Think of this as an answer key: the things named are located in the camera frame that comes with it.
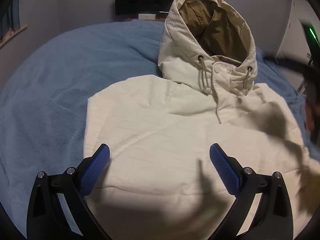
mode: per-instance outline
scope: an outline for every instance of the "blue blanket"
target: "blue blanket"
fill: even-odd
[[[37,173],[62,173],[83,158],[87,99],[132,76],[161,76],[157,57],[163,26],[137,20],[64,33],[34,52],[6,84],[0,95],[0,201],[24,235]],[[258,50],[257,82],[268,83],[287,100],[308,142],[303,97],[261,56]]]

